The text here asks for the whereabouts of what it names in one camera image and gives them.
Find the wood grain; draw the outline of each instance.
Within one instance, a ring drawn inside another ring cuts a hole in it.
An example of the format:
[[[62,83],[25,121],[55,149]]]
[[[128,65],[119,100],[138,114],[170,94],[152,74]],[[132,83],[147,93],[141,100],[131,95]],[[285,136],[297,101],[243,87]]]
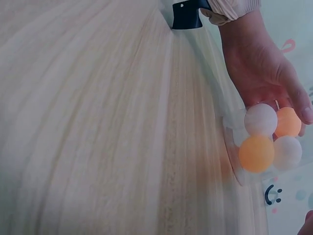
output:
[[[225,150],[223,58],[171,4],[0,1],[1,235],[267,234]]]

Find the transparent plastic container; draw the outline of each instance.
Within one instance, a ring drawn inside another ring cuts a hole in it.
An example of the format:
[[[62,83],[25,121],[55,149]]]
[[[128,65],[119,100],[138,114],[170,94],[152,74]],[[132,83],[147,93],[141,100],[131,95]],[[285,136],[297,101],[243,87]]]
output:
[[[267,170],[261,173],[251,173],[243,169],[239,159],[239,149],[243,141],[251,136],[247,132],[244,122],[246,112],[249,108],[250,107],[231,112],[226,117],[223,117],[224,141],[228,157],[234,175],[241,185],[248,185],[259,182],[260,180],[271,179],[277,177],[279,174],[313,162],[313,125],[307,125],[304,135],[301,137],[295,137],[297,140],[299,140],[302,147],[302,158],[296,167],[287,170],[278,170],[273,165],[271,165]],[[274,138],[273,136],[268,136],[268,138],[273,141],[273,143],[276,141],[276,139],[278,139],[276,136],[274,136]]]

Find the ping pong ball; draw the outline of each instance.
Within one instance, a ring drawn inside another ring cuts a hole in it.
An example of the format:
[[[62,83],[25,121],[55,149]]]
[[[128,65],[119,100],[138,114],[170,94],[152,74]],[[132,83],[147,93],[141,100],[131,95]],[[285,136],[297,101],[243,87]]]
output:
[[[277,114],[267,104],[257,104],[248,109],[245,128],[250,135],[271,136],[277,127]]]
[[[293,169],[301,161],[302,147],[300,142],[291,136],[283,136],[274,142],[275,157],[273,165],[278,170]]]
[[[274,154],[274,144],[268,137],[251,136],[239,148],[239,161],[243,169],[261,173],[273,163]]]
[[[277,112],[278,125],[275,130],[277,137],[299,135],[301,130],[301,120],[298,118],[293,108],[284,107]]]

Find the pink heart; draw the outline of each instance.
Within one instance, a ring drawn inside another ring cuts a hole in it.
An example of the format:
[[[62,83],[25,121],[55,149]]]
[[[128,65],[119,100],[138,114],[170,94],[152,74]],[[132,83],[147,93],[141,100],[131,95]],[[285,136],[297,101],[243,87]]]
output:
[[[281,51],[282,51],[283,53],[288,53],[288,52],[293,51],[294,49],[295,49],[295,41],[294,41],[293,39],[288,39],[288,40],[284,43],[284,45],[283,45]]]

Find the orange ping pong ball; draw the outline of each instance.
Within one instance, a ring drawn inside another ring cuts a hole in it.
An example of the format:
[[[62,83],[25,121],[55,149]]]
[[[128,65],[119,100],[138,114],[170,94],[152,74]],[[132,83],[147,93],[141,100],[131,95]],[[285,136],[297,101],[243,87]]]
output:
[[[277,111],[278,124],[275,130],[277,137],[299,135],[302,122],[298,118],[294,109],[291,107],[284,107]]]
[[[252,173],[267,170],[274,161],[274,155],[274,144],[266,136],[251,136],[239,148],[242,168]]]

